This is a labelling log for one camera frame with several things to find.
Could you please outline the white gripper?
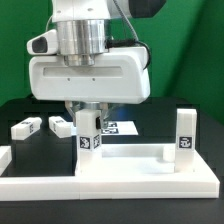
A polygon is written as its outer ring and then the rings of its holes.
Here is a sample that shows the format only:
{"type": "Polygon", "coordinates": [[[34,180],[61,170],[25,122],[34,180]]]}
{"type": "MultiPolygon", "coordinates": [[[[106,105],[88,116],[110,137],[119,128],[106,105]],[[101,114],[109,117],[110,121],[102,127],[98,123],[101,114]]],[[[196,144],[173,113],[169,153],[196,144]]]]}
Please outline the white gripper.
{"type": "Polygon", "coordinates": [[[62,56],[33,57],[29,64],[31,91],[39,100],[66,101],[76,125],[76,104],[100,103],[107,118],[108,103],[139,104],[150,95],[144,47],[111,48],[95,57],[93,66],[68,67],[62,56]]]}

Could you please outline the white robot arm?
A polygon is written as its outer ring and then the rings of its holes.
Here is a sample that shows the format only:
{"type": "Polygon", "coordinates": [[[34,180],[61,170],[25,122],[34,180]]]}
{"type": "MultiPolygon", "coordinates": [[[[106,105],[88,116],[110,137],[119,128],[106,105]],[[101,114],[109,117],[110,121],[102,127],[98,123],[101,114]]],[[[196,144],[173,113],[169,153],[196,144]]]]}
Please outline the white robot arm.
{"type": "Polygon", "coordinates": [[[51,0],[53,29],[31,39],[27,51],[31,91],[39,100],[63,101],[74,121],[84,108],[102,123],[115,104],[139,104],[150,95],[150,48],[132,31],[115,40],[109,22],[151,18],[166,0],[51,0]]]}

